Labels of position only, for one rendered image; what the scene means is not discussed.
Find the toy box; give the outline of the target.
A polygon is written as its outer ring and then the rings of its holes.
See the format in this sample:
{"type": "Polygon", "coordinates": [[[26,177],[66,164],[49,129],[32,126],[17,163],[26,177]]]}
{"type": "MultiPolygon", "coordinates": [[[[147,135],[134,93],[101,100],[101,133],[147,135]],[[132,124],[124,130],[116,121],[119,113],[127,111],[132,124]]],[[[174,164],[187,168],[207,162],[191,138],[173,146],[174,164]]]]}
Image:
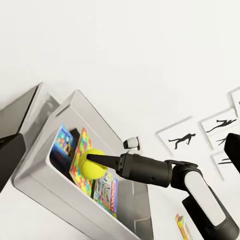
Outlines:
{"type": "Polygon", "coordinates": [[[79,142],[85,127],[95,149],[120,157],[127,153],[119,136],[86,96],[76,89],[46,120],[15,175],[14,186],[93,240],[154,240],[146,183],[117,179],[116,218],[78,188],[51,153],[62,125],[79,142]]]}

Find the tennis ball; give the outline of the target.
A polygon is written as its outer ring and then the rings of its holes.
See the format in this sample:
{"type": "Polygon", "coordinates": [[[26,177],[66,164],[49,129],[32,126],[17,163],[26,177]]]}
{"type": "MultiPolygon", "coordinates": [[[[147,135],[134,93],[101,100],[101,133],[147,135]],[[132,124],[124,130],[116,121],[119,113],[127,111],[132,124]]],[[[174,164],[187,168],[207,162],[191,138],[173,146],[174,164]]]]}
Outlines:
{"type": "MultiPolygon", "coordinates": [[[[97,180],[102,178],[106,173],[107,167],[105,165],[99,164],[97,162],[91,161],[87,159],[87,154],[94,154],[94,155],[105,155],[104,152],[98,150],[93,147],[93,149],[86,150],[79,159],[78,168],[82,175],[82,177],[89,179],[89,180],[97,180]]],[[[105,155],[110,156],[110,155],[105,155]]]]}

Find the jigsaw puzzle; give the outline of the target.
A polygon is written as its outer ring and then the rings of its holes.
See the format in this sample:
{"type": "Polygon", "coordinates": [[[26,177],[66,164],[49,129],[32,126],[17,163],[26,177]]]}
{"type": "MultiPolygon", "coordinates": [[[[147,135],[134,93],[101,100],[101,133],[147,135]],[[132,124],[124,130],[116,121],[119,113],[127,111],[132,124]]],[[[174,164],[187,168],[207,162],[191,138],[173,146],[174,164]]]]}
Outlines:
{"type": "Polygon", "coordinates": [[[69,174],[71,175],[77,187],[85,192],[88,196],[91,196],[92,194],[92,185],[94,180],[86,179],[81,175],[78,163],[81,155],[90,149],[93,149],[93,145],[90,141],[90,137],[86,131],[86,128],[83,127],[77,147],[75,149],[73,160],[71,162],[69,174]]]}

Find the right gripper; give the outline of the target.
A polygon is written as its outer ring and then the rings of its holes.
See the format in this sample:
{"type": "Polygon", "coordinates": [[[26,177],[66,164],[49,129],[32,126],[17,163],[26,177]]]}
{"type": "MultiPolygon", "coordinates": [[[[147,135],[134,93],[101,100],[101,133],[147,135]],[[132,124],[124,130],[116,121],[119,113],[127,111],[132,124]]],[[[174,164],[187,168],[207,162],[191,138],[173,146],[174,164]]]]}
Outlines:
{"type": "Polygon", "coordinates": [[[156,173],[156,161],[153,158],[124,153],[121,156],[87,154],[86,159],[115,169],[115,172],[126,180],[152,184],[156,173]]]}

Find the board game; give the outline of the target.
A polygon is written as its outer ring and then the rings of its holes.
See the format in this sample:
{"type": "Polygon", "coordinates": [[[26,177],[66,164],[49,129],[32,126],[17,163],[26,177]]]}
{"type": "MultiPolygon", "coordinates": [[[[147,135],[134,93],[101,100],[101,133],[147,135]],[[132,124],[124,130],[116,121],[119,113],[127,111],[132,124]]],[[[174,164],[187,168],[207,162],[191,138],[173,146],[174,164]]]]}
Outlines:
{"type": "Polygon", "coordinates": [[[118,180],[107,171],[98,179],[94,179],[90,197],[117,218],[118,180]]]}
{"type": "Polygon", "coordinates": [[[68,173],[70,171],[77,146],[77,141],[62,124],[50,152],[56,157],[68,173]]]}
{"type": "Polygon", "coordinates": [[[184,240],[194,240],[184,216],[183,215],[180,216],[178,214],[177,217],[176,217],[176,221],[177,221],[177,224],[180,228],[180,231],[182,233],[182,236],[183,236],[184,240]]]}

